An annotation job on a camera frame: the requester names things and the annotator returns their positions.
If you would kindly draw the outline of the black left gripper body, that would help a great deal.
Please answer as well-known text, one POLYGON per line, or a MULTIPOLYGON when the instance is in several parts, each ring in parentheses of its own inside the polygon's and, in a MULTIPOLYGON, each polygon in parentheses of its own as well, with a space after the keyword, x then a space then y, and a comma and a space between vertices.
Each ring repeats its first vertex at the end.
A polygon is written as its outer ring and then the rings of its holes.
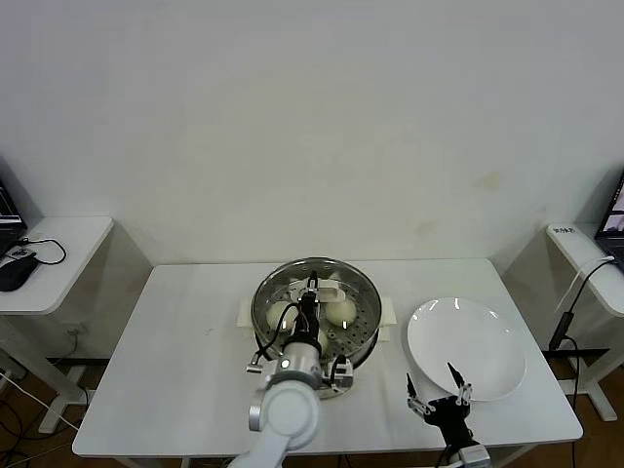
POLYGON ((319 301, 314 292, 305 292, 298 305, 296 331, 299 334, 317 339, 319 336, 320 323, 318 318, 319 301))

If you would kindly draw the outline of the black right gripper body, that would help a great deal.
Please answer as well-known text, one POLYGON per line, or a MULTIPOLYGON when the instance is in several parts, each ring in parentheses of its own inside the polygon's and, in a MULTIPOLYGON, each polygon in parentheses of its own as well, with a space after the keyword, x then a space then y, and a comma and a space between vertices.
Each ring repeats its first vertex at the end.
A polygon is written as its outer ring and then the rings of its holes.
POLYGON ((424 415, 425 422, 440 429, 449 448, 467 448, 477 443, 465 423, 470 413, 468 404, 456 396, 448 396, 430 401, 428 409, 429 412, 424 415))

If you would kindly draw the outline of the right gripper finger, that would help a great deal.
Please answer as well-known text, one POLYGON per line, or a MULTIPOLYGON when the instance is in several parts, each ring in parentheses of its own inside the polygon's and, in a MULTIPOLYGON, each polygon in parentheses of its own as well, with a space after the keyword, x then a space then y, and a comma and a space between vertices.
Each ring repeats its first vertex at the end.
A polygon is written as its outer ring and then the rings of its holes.
POLYGON ((408 398, 407 404, 408 407, 417 415, 430 415, 435 411, 435 408, 429 405, 427 402, 420 399, 418 396, 415 386, 410 378, 410 375, 407 373, 407 391, 408 398))
POLYGON ((447 362, 447 365, 458 390, 456 404, 458 406, 469 406, 473 390, 472 384, 466 382, 462 374, 450 362, 447 362))

